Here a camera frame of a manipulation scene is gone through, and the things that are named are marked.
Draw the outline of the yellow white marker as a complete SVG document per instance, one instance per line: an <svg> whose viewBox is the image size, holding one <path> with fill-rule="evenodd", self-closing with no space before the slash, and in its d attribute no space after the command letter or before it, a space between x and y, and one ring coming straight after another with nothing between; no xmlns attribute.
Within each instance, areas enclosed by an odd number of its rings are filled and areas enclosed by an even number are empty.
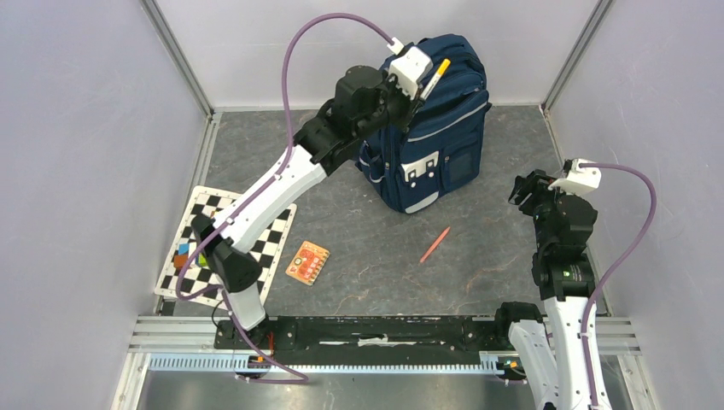
<svg viewBox="0 0 724 410"><path fill-rule="evenodd" d="M451 61L448 58L445 58L437 67L434 74L430 78L429 82L425 85L422 92L419 95L419 100L421 102L425 102L428 100L430 94L432 93L433 89L437 86L439 81L441 80L442 76L445 74L447 69L449 68L451 64Z"/></svg>

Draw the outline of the navy blue backpack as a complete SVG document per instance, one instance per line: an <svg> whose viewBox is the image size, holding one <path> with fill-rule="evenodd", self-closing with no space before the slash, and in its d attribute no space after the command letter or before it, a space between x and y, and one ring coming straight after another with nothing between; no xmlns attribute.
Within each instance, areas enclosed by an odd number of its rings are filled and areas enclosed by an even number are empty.
<svg viewBox="0 0 724 410"><path fill-rule="evenodd" d="M450 61L405 129L388 126L360 146L356 167L394 211L414 214L468 184L480 172L489 101L485 68L458 34L423 38L434 65Z"/></svg>

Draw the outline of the orange card pack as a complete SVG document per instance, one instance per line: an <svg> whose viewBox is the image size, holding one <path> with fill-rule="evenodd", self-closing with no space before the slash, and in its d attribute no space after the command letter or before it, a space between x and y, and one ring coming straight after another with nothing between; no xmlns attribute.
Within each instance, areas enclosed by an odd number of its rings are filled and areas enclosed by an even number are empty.
<svg viewBox="0 0 724 410"><path fill-rule="evenodd" d="M312 286L329 256L329 250L304 241L285 269L285 273L303 284Z"/></svg>

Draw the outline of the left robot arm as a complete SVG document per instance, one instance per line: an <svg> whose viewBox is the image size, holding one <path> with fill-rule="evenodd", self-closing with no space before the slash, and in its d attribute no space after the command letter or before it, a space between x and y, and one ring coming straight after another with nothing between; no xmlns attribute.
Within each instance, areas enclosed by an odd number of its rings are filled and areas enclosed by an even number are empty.
<svg viewBox="0 0 724 410"><path fill-rule="evenodd" d="M407 125L430 70L349 68L277 165L221 213L192 220L196 248L220 276L235 335L246 347L258 348L268 337L258 286L261 267L250 254L257 238L288 205L351 160L365 138L385 126Z"/></svg>

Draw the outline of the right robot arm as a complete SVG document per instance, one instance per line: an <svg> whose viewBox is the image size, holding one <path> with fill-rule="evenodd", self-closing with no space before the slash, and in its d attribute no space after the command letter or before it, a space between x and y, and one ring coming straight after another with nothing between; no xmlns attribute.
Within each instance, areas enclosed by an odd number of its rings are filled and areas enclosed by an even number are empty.
<svg viewBox="0 0 724 410"><path fill-rule="evenodd" d="M532 277L544 310L505 302L493 325L495 342L515 349L538 409L609 409L596 339L596 279L587 240L598 212L542 170L518 176L509 202L532 218Z"/></svg>

